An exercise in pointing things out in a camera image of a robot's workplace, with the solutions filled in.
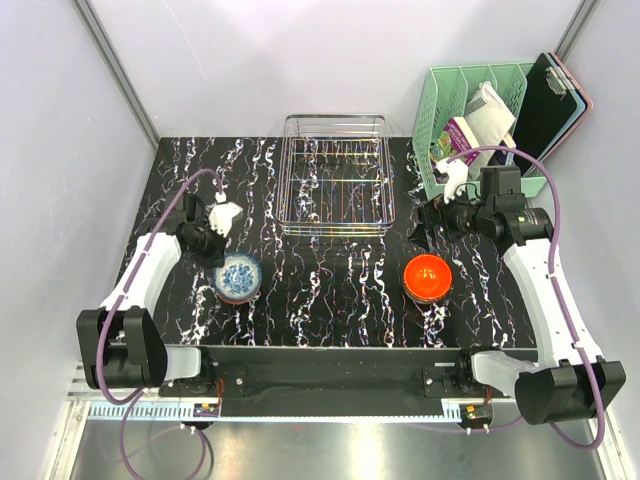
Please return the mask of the blue white patterned bowl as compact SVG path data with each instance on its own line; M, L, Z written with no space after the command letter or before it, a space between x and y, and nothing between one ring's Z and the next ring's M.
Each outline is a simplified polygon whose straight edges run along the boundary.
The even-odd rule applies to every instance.
M214 291L220 300L240 305L249 302L259 293L262 268L250 255L226 254L223 265L214 269L212 280Z

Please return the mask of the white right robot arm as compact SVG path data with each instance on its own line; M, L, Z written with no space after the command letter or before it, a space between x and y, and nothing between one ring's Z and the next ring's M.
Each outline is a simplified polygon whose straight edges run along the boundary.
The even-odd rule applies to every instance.
M530 208L516 166L481 171L479 196L446 201L437 196L418 208L410 239L420 246L437 234L456 241L467 234L491 240L511 272L529 315L537 362L518 360L497 347L463 351L454 384L466 396L490 387L515 400L530 425L603 416L626 381L618 361L608 361L581 318L562 270L548 213Z

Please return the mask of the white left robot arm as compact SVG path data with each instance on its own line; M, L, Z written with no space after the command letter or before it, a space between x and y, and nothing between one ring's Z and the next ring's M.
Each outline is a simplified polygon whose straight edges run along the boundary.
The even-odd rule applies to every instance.
M227 238L243 208L225 201L207 210L186 194L158 231L140 236L114 290L96 309L83 310L76 332L85 380L91 389L153 388L180 380L196 396L215 386L216 372L196 347L163 343L153 321L160 294L184 257L206 268L224 264Z

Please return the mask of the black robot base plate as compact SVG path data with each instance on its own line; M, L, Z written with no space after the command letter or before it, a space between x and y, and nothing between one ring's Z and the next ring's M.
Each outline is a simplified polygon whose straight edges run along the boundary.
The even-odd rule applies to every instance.
M176 380L160 394L220 396L225 419L445 420L443 400L481 403L488 392L457 381L458 348L205 346L201 351L203 373Z

